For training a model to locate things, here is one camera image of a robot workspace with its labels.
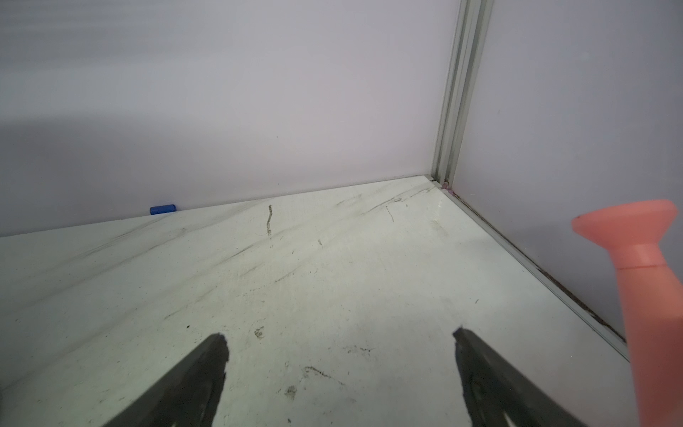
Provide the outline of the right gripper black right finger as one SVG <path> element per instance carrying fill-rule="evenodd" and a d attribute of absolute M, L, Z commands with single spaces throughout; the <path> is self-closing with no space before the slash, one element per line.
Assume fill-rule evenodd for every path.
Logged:
<path fill-rule="evenodd" d="M 473 426 L 583 426 L 473 331 L 453 333 L 462 396 Z"/>

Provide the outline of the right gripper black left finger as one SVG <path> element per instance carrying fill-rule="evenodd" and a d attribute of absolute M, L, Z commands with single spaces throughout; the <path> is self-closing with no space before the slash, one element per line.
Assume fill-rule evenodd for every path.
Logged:
<path fill-rule="evenodd" d="M 108 426 L 211 426 L 229 362 L 223 334 L 211 334 Z"/>

